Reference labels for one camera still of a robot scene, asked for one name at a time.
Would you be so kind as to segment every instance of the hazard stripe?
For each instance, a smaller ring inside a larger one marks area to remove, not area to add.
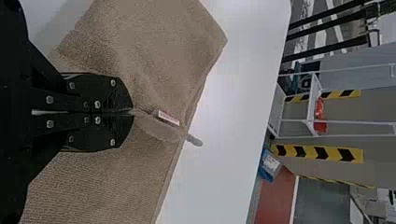
[[[320,97],[322,99],[344,99],[361,96],[361,90],[347,90],[347,91],[330,91],[323,92]]]
[[[331,99],[344,99],[361,96],[361,90],[347,90],[347,91],[326,91],[323,92],[320,97],[325,100]],[[309,99],[309,94],[298,94],[288,96],[285,99],[286,103],[303,102]]]
[[[363,163],[363,150],[354,147],[272,144],[271,151],[275,155],[281,157],[298,157],[312,160]]]
[[[357,184],[357,183],[354,183],[351,181],[345,181],[345,180],[322,179],[322,178],[306,176],[306,175],[300,175],[300,177],[307,178],[307,179],[313,179],[313,180],[317,180],[317,181],[324,181],[324,182],[328,182],[328,183],[334,183],[334,184],[345,184],[345,185],[349,185],[349,186],[356,186],[356,187],[365,188],[365,189],[375,189],[375,186]]]

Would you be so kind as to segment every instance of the red floor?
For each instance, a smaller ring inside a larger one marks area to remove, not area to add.
[[[274,183],[263,180],[256,224],[289,224],[295,175],[282,167]]]

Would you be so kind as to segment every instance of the label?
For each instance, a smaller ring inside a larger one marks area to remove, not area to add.
[[[164,120],[166,120],[168,122],[171,122],[171,123],[173,123],[173,124],[175,124],[177,126],[180,126],[180,121],[178,119],[173,118],[172,116],[164,113],[161,110],[158,111],[158,118],[164,119]]]
[[[274,159],[272,156],[267,155],[264,159],[264,166],[271,169],[273,172],[276,171],[277,167],[280,165],[280,162]]]

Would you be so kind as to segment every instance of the towel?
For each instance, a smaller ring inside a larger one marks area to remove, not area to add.
[[[49,60],[120,77],[142,115],[120,148],[59,153],[31,183],[21,223],[154,223],[226,42],[198,0],[93,1]],[[180,121],[164,124],[171,135],[150,127],[158,110]]]

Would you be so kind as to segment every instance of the white table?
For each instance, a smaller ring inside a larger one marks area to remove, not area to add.
[[[208,76],[157,223],[246,223],[290,0],[202,0],[229,42]]]

